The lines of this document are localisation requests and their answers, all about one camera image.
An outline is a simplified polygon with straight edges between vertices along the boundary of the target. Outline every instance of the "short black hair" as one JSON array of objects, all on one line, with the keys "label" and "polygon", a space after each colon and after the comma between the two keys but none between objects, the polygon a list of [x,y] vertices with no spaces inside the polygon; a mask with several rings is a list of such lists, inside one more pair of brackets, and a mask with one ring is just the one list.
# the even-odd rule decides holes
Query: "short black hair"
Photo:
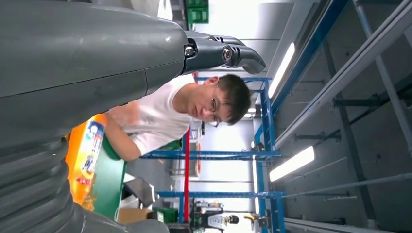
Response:
[{"label": "short black hair", "polygon": [[218,88],[225,93],[224,105],[229,106],[229,125],[240,121],[250,108],[250,90],[243,79],[234,74],[219,78]]}]

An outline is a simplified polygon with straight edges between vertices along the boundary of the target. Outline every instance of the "man's ear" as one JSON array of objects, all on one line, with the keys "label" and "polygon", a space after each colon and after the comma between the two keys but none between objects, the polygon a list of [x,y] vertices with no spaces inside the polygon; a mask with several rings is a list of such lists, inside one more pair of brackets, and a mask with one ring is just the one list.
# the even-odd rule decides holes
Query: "man's ear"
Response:
[{"label": "man's ear", "polygon": [[217,76],[210,77],[203,82],[203,85],[214,85],[214,84],[217,84],[218,81],[219,81],[219,77]]}]

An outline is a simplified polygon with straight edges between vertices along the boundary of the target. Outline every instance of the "black robot head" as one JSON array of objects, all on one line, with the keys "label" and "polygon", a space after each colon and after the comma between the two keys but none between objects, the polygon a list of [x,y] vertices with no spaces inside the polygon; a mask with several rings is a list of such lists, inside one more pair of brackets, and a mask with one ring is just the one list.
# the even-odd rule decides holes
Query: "black robot head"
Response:
[{"label": "black robot head", "polygon": [[228,218],[228,222],[230,224],[238,224],[239,223],[239,217],[237,217],[236,215],[231,215]]}]

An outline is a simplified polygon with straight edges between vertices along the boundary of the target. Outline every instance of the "man's hand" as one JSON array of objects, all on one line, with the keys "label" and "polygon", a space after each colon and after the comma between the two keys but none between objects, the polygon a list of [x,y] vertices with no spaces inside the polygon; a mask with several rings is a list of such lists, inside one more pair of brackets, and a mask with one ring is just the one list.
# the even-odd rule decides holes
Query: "man's hand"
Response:
[{"label": "man's hand", "polygon": [[134,141],[127,135],[110,113],[105,113],[107,125],[105,135],[117,155],[125,160],[132,161],[141,156],[140,150]]}]

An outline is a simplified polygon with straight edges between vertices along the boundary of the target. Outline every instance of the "cardboard box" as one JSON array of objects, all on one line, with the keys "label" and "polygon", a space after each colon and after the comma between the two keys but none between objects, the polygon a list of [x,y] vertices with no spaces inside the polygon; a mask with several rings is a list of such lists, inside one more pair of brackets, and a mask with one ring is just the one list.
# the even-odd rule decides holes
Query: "cardboard box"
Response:
[{"label": "cardboard box", "polygon": [[121,224],[129,224],[147,220],[147,214],[150,212],[151,210],[149,209],[120,208],[117,216],[117,222]]}]

